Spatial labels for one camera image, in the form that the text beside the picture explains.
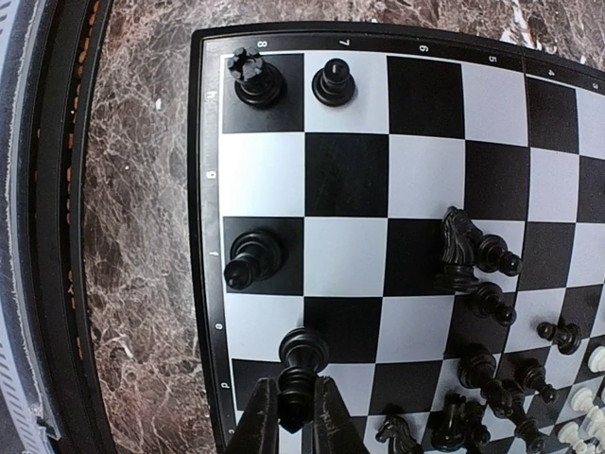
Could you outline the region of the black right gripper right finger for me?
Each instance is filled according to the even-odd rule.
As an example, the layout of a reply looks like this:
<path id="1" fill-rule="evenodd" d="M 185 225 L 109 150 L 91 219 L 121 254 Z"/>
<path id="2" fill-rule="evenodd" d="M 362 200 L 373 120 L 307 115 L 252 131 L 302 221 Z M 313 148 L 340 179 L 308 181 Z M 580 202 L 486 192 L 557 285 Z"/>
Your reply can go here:
<path id="1" fill-rule="evenodd" d="M 320 376 L 313 403 L 313 448 L 319 454 L 368 454 L 336 382 Z"/>

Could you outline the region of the black bishop piece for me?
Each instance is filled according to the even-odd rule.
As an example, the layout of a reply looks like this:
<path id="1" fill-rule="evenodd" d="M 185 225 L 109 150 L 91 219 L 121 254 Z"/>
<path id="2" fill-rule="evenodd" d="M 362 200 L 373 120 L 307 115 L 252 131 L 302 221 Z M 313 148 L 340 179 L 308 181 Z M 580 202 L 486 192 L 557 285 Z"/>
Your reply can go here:
<path id="1" fill-rule="evenodd" d="M 243 290 L 274 276 L 285 258 L 283 241 L 276 233 L 267 229 L 248 230 L 233 241 L 223 276 L 228 288 Z"/>

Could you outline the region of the black queen piece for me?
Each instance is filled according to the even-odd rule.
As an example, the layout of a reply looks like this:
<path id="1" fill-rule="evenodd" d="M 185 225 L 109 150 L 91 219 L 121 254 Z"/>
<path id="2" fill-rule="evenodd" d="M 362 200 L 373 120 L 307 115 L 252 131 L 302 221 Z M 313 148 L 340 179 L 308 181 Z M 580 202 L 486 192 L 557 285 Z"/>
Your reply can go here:
<path id="1" fill-rule="evenodd" d="M 279 358 L 285 366 L 278 376 L 280 426 L 294 434 L 312 420 L 315 382 L 329 362 L 329 346 L 318 331 L 298 327 L 281 341 Z"/>

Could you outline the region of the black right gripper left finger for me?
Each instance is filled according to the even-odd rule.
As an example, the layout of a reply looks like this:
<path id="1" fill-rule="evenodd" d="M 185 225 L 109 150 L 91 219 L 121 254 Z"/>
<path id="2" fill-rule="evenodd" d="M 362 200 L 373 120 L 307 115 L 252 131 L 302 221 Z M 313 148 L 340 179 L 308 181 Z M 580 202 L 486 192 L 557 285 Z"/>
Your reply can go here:
<path id="1" fill-rule="evenodd" d="M 260 378 L 225 448 L 226 454 L 275 454 L 279 447 L 278 386 L 274 378 Z"/>

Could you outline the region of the black rook piece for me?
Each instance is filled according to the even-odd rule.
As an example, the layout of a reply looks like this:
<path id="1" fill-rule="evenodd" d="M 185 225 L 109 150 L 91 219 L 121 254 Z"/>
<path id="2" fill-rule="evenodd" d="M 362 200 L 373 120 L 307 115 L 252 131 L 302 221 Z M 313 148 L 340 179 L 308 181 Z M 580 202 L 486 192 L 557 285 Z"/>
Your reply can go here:
<path id="1" fill-rule="evenodd" d="M 258 50 L 239 47 L 226 60 L 226 65 L 234 80 L 235 94 L 245 104 L 265 109 L 282 96 L 285 89 L 282 73 Z"/>

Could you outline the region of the black pawn piece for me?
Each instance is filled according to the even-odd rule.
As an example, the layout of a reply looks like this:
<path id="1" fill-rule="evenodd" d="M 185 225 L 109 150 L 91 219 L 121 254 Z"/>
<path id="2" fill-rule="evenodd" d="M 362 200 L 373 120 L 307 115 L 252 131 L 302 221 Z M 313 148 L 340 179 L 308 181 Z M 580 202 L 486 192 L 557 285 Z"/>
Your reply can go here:
<path id="1" fill-rule="evenodd" d="M 325 63 L 313 77 L 312 92 L 320 103 L 328 107 L 347 104 L 355 92 L 355 81 L 349 64 L 339 58 Z"/>

